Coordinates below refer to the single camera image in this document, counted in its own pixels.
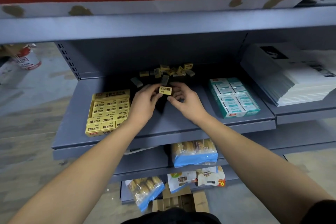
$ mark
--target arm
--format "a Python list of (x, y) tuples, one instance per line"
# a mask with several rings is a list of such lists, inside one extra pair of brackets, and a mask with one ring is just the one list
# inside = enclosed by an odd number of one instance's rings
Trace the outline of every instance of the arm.
[(160, 84), (134, 96), (128, 119), (57, 175), (10, 220), (13, 223), (82, 223), (89, 215), (128, 145), (153, 115)]
[(242, 182), (280, 223), (299, 223), (313, 204), (333, 199), (296, 166), (209, 115), (196, 92), (184, 83), (171, 84), (175, 93), (168, 100), (207, 133)]

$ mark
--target plastic bag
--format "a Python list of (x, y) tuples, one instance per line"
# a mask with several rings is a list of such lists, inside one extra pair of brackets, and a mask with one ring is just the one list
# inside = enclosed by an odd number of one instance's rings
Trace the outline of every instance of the plastic bag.
[(186, 165), (213, 165), (217, 162), (218, 153), (209, 139), (196, 140), (171, 145), (174, 167)]
[(165, 189), (165, 185), (157, 176), (128, 180), (125, 183), (141, 212), (144, 212), (149, 202), (153, 201)]
[(168, 185), (171, 193), (178, 192), (184, 186), (191, 182), (197, 182), (196, 171), (186, 171), (180, 173), (168, 174)]
[(225, 174), (221, 166), (217, 167), (217, 173), (209, 171), (207, 168), (198, 169), (197, 179), (198, 186), (200, 185), (212, 185), (212, 186), (225, 186)]

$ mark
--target hand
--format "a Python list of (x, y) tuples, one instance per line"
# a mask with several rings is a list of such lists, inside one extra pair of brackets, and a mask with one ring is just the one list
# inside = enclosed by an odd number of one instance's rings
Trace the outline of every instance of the hand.
[(132, 101), (127, 120), (131, 124), (138, 124), (143, 128), (153, 115), (155, 104), (162, 94), (157, 94), (155, 90), (161, 84), (146, 85), (139, 90)]
[(184, 117), (197, 125), (208, 115), (197, 93), (182, 82), (171, 82), (170, 84), (174, 87), (175, 93), (167, 100), (182, 112)]

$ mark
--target yellow eraser box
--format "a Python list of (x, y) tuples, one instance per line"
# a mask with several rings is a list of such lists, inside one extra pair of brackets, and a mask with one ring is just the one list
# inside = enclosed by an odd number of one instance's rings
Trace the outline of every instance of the yellow eraser box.
[(85, 134), (88, 137), (113, 132), (128, 117), (130, 90), (116, 90), (92, 95)]

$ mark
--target person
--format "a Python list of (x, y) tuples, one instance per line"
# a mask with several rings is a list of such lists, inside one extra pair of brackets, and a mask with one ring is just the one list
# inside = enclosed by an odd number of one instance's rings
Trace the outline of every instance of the person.
[[(291, 163), (209, 115), (187, 85), (171, 85), (174, 94), (168, 101), (207, 133), (241, 181), (280, 223), (335, 223), (335, 201), (323, 188)], [(162, 97), (155, 92), (159, 86), (138, 91), (128, 119), (46, 184), (9, 223), (83, 223), (128, 145), (153, 115)], [(149, 213), (126, 223), (220, 223), (210, 213), (172, 211)]]

